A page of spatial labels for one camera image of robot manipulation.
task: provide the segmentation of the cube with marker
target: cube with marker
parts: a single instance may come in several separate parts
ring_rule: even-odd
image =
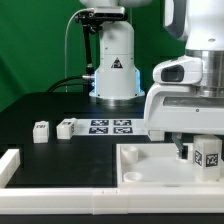
[[[58,126],[57,126],[57,138],[58,139],[71,139],[74,132],[75,126],[77,124],[76,118],[71,119],[64,119]]]
[[[201,181],[219,181],[222,140],[213,135],[194,137],[194,173]]]
[[[33,128],[33,142],[47,143],[49,138],[49,122],[36,122]]]

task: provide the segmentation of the green wall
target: green wall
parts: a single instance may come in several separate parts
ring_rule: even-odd
[[[156,64],[184,54],[184,43],[173,40],[162,27],[163,4],[164,0],[154,0],[132,10],[135,64],[143,74],[145,89],[153,83]],[[0,0],[0,110],[64,78],[65,30],[69,18],[81,8],[78,0]],[[97,36],[91,42],[97,65]],[[69,76],[85,71],[82,27],[75,23],[69,36],[68,68]]]

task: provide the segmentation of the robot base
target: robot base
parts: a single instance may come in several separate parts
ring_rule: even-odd
[[[99,97],[90,95],[91,103],[96,103],[96,104],[101,104],[101,105],[106,105],[106,106],[111,106],[111,107],[134,105],[134,104],[138,104],[138,103],[144,103],[144,101],[145,101],[145,95],[140,95],[140,96],[137,96],[137,97],[131,98],[131,99],[116,99],[116,100],[115,99],[104,99],[104,98],[99,98]]]

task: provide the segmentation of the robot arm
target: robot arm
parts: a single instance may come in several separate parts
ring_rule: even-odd
[[[187,0],[165,1],[165,29],[176,39],[186,40]]]
[[[123,7],[140,7],[147,5],[152,0],[80,0],[86,7],[95,8],[97,6],[123,6]]]

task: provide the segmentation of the black table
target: black table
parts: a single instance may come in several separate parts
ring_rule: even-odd
[[[19,148],[21,166],[7,188],[117,187],[118,143],[149,143],[147,136],[75,136],[57,140],[56,126],[65,118],[143,118],[143,104],[106,107],[81,93],[33,93],[0,113],[0,156]],[[36,121],[49,121],[46,144],[33,144]],[[223,223],[223,214],[14,215],[0,223]]]

